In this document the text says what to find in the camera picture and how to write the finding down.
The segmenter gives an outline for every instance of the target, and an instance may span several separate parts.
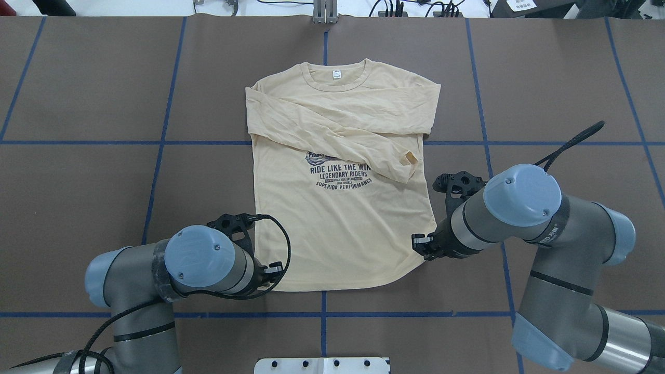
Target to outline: blue tape line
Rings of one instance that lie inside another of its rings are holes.
[[[464,23],[466,24],[466,37],[469,41],[469,57],[471,58],[471,69],[473,71],[473,85],[475,86],[475,99],[478,104],[478,116],[480,117],[480,130],[483,133],[483,145],[485,146],[485,160],[487,161],[487,170],[489,171],[489,177],[494,176],[494,171],[492,170],[492,163],[490,161],[489,155],[489,143],[487,142],[487,129],[485,127],[485,111],[483,110],[483,101],[480,98],[480,84],[478,83],[478,71],[475,67],[475,55],[473,53],[473,39],[471,38],[471,25],[469,24],[469,19],[465,18]]]
[[[179,146],[251,146],[251,140],[167,140],[164,144]]]
[[[471,58],[471,69],[473,71],[473,84],[475,85],[475,98],[478,102],[478,115],[480,117],[480,129],[483,133],[483,145],[485,146],[485,161],[487,162],[487,172],[489,177],[494,177],[494,170],[492,170],[491,155],[489,153],[489,141],[487,138],[487,127],[485,127],[485,111],[483,110],[483,101],[480,97],[480,84],[478,83],[478,71],[475,65],[475,55],[473,53],[473,39],[471,37],[471,24],[469,19],[465,18],[466,36],[469,41],[469,57]],[[508,306],[510,308],[511,323],[515,325],[515,305],[513,303],[513,289],[510,282],[510,271],[508,268],[508,256],[505,253],[505,245],[501,243],[501,253],[503,255],[503,277],[505,279],[506,294],[508,296]],[[524,374],[524,366],[522,365],[521,357],[517,355],[517,368],[519,374]]]
[[[426,146],[561,146],[565,142],[488,140],[426,140]],[[14,145],[161,145],[161,140],[2,140]],[[576,146],[644,146],[644,142],[582,142]],[[251,140],[165,140],[164,145],[251,146]],[[665,142],[646,142],[649,146],[665,146]]]
[[[178,41],[178,52],[176,53],[176,61],[173,66],[173,76],[171,77],[171,88],[168,93],[168,101],[166,103],[166,113],[164,114],[164,125],[162,127],[162,138],[160,139],[160,149],[157,152],[157,162],[155,163],[155,173],[152,177],[152,186],[150,187],[150,198],[148,200],[148,211],[146,212],[146,223],[143,226],[143,237],[141,244],[148,242],[148,228],[150,227],[150,220],[152,219],[152,207],[155,201],[155,188],[157,186],[157,178],[160,174],[162,166],[162,155],[164,153],[164,144],[166,143],[166,131],[168,129],[168,120],[171,115],[171,104],[173,103],[173,93],[176,89],[176,78],[178,77],[178,65],[180,63],[180,53],[182,52],[182,41],[185,37],[185,27],[187,25],[187,17],[182,17],[182,26],[180,28],[180,40]]]
[[[28,73],[30,62],[33,60],[35,49],[37,49],[37,42],[39,42],[39,37],[41,36],[41,32],[44,29],[44,23],[46,23],[46,17],[42,17],[42,20],[39,23],[39,28],[37,29],[37,34],[35,35],[33,46],[32,48],[30,48],[28,59],[25,61],[25,66],[23,67],[23,72],[21,73],[19,84],[17,84],[16,90],[14,91],[14,97],[11,99],[11,103],[9,104],[9,110],[7,111],[7,116],[5,117],[5,123],[2,126],[2,130],[0,130],[0,140],[4,139],[5,133],[7,132],[7,127],[9,126],[9,120],[11,119],[11,113],[14,111],[14,105],[16,105],[16,100],[19,98],[19,93],[21,92],[21,86],[23,86],[23,80],[25,80],[25,75]]]
[[[328,318],[510,317],[510,311],[330,311]]]
[[[508,293],[508,308],[512,313],[511,319],[515,323],[515,304],[513,302],[513,286],[510,282],[510,271],[508,269],[508,255],[505,251],[505,244],[501,242],[501,255],[503,256],[503,276],[505,278],[505,287]]]
[[[630,111],[632,112],[632,117],[635,120],[635,125],[637,126],[637,132],[640,134],[640,139],[642,139],[642,145],[644,146],[644,153],[646,153],[646,159],[649,162],[649,167],[651,168],[651,174],[653,174],[654,181],[656,182],[656,188],[658,189],[658,194],[660,195],[660,203],[665,208],[665,194],[663,194],[662,186],[660,185],[660,179],[656,171],[656,166],[654,161],[651,158],[651,152],[649,152],[649,147],[646,143],[646,137],[644,136],[644,131],[642,125],[640,124],[640,118],[637,115],[637,110],[635,109],[635,104],[632,101],[632,96],[630,95],[630,90],[628,89],[628,83],[626,82],[626,77],[623,74],[623,69],[621,68],[621,62],[619,62],[619,55],[616,53],[616,46],[614,45],[614,37],[612,36],[612,28],[610,27],[610,19],[605,17],[605,27],[607,28],[607,36],[610,39],[610,46],[612,47],[612,54],[614,55],[614,63],[616,63],[616,69],[619,73],[619,78],[621,78],[621,84],[624,87],[626,92],[626,98],[628,99],[628,105],[630,105]]]
[[[630,315],[665,315],[665,310],[651,310],[651,309],[634,309],[634,310],[620,310],[619,312]]]
[[[111,313],[94,311],[0,311],[0,318],[111,318]]]
[[[328,292],[321,292],[321,357],[328,357]]]
[[[328,30],[323,32],[323,65],[328,65]]]
[[[210,312],[207,313],[207,318],[319,318],[321,314],[319,312],[300,312],[300,311],[291,311],[291,312],[278,312],[278,311],[269,311],[262,313],[216,313]]]
[[[16,145],[159,145],[159,140],[4,140],[2,144]]]
[[[639,311],[642,315],[661,315],[665,311]],[[286,311],[286,312],[181,312],[174,313],[182,319],[221,319],[221,318],[322,318],[323,312]],[[0,318],[109,318],[108,312],[87,311],[6,311],[0,312]],[[325,312],[327,318],[469,318],[469,317],[510,317],[510,311],[339,311]],[[325,344],[322,353],[326,353]]]

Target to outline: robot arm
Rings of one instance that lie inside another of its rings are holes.
[[[448,188],[459,192],[463,175],[455,176]],[[562,194],[534,165],[514,166],[477,190],[435,232],[414,235],[414,249],[432,260],[465,258],[511,236],[538,245],[515,316],[512,342],[520,354],[558,371],[577,358],[619,373],[665,373],[663,327],[592,301],[602,267],[632,251],[635,231],[626,216]]]
[[[193,293],[249,299],[279,283],[289,261],[284,267],[281,262],[261,265],[254,258],[247,234],[255,221],[264,218],[277,223],[261,214],[225,214],[207,226],[189,226],[170,239],[101,254],[90,263],[85,287],[91,302],[109,307],[114,317],[123,315],[113,323],[113,347],[101,353],[115,373],[182,372],[172,306],[175,301]],[[233,234],[239,232],[244,237],[232,241]],[[259,287],[269,285],[256,293]],[[99,357],[84,358],[82,364],[78,358],[87,350],[75,352],[2,373],[108,373]]]

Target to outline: cable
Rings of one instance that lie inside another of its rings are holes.
[[[562,145],[556,151],[548,154],[542,160],[534,163],[534,165],[540,165],[543,162],[547,161],[547,163],[543,167],[543,170],[548,171],[549,167],[552,166],[552,163],[554,163],[554,160],[556,160],[557,157],[559,157],[563,153],[563,151],[565,151],[566,149],[582,142],[583,140],[586,140],[591,135],[593,135],[596,132],[600,131],[604,125],[605,125],[605,121],[603,121],[603,120],[596,122],[592,126],[584,129],[584,131],[582,131],[579,134],[575,135],[572,139],[568,140],[564,145]]]
[[[370,15],[367,16],[367,17],[371,17],[371,16],[372,16],[372,13],[374,12],[374,10],[376,9],[376,6],[377,6],[380,2],[381,2],[381,0],[376,0],[376,2],[374,3],[374,6],[372,7],[372,10],[370,11]]]
[[[95,331],[95,333],[92,334],[92,337],[90,338],[90,340],[88,340],[88,343],[85,345],[85,348],[83,348],[83,350],[81,352],[81,357],[78,360],[78,374],[85,374],[85,359],[86,359],[86,357],[91,355],[90,354],[90,348],[92,348],[92,344],[94,344],[94,342],[97,340],[99,335],[102,335],[102,332],[104,332],[104,330],[108,326],[110,326],[111,323],[114,323],[115,321],[119,320],[120,318],[123,318],[124,316],[126,316],[130,313],[134,313],[135,311],[137,311],[139,309],[143,309],[145,307],[149,307],[151,305],[155,305],[155,304],[162,303],[162,302],[163,302],[162,299],[155,299],[155,300],[152,300],[152,301],[147,301],[143,304],[139,304],[135,307],[131,307],[131,308],[127,309],[126,311],[121,311],[120,313],[114,315],[113,317],[109,318],[106,322],[104,322],[104,324],[102,324],[97,329],[97,331]]]
[[[271,285],[267,289],[264,289],[263,291],[260,291],[259,293],[255,293],[253,295],[234,296],[234,295],[227,295],[227,294],[221,293],[221,292],[208,291],[206,289],[199,289],[197,291],[187,292],[187,293],[184,293],[183,295],[189,296],[189,295],[195,295],[195,294],[201,293],[201,294],[204,294],[204,295],[220,297],[222,299],[250,300],[250,299],[255,299],[257,297],[261,297],[261,296],[265,295],[266,293],[272,291],[275,287],[277,287],[279,282],[284,277],[284,274],[287,273],[287,270],[289,269],[289,264],[291,263],[291,239],[289,239],[289,235],[287,234],[287,231],[284,229],[284,226],[282,226],[279,223],[279,221],[277,221],[274,217],[272,217],[268,214],[257,214],[257,216],[259,216],[259,218],[261,220],[264,219],[264,218],[267,218],[270,221],[273,221],[277,225],[277,227],[279,227],[279,229],[282,231],[282,234],[284,234],[284,238],[287,241],[287,263],[286,263],[286,265],[284,265],[284,270],[282,270],[282,274],[275,280],[275,283],[273,283],[273,285]]]
[[[78,357],[82,352],[83,352],[83,350],[82,350],[82,349],[79,349],[78,352],[76,352],[76,356]],[[15,367],[21,367],[21,366],[26,366],[26,365],[32,365],[32,364],[34,364],[34,363],[40,363],[40,362],[44,362],[44,361],[46,361],[46,360],[50,360],[50,359],[56,359],[56,358],[62,357],[65,353],[66,353],[66,352],[53,353],[52,355],[43,356],[43,357],[40,357],[40,358],[38,358],[38,359],[34,359],[34,360],[30,360],[30,361],[27,361],[27,362],[24,362],[24,363],[20,363],[20,364],[18,364],[18,365],[16,365],[16,366],[12,366],[12,367],[10,367],[10,369],[14,369]],[[97,352],[95,352],[95,351],[90,351],[90,352],[88,352],[88,355],[91,356],[91,357],[94,357],[94,358],[98,359],[98,360],[101,361],[101,362],[103,362],[103,363],[106,365],[106,368],[108,369],[108,372],[109,372],[110,374],[114,374],[114,373],[115,373],[115,370],[113,369],[113,364],[111,363],[111,360],[109,360],[107,357],[105,357],[105,356],[103,356],[103,355],[101,355],[101,354],[99,354],[99,353],[97,353]]]
[[[303,1],[266,1],[266,0],[256,0],[264,4],[298,4],[298,5],[314,5],[314,3],[305,3]]]
[[[432,8],[434,7],[434,5],[437,5],[437,4],[441,5],[441,13],[443,14],[443,12],[445,11],[445,7],[446,7],[446,5],[444,4],[443,1],[435,1],[434,3],[432,3],[432,4],[430,5],[430,8],[427,9],[427,13],[425,13],[425,17],[427,17],[428,15],[430,15],[430,11],[431,11]]]

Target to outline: brown table surface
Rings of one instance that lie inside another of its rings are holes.
[[[254,211],[243,88],[303,61],[369,58],[440,83],[429,181],[534,162],[605,120],[551,173],[636,226],[595,300],[665,324],[663,21],[4,17],[0,35],[0,368],[83,347],[108,317],[83,287],[98,254]],[[548,373],[510,345],[534,253],[508,240],[374,289],[192,296],[175,305],[182,364],[379,355],[397,374]]]

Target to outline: folded sleeve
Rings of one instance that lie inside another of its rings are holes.
[[[411,150],[379,134],[343,126],[303,105],[249,87],[245,94],[250,134],[293,148],[366,163],[373,171],[401,183],[409,181],[420,162]]]
[[[384,134],[429,134],[441,86],[398,87],[287,97],[341,126]]]

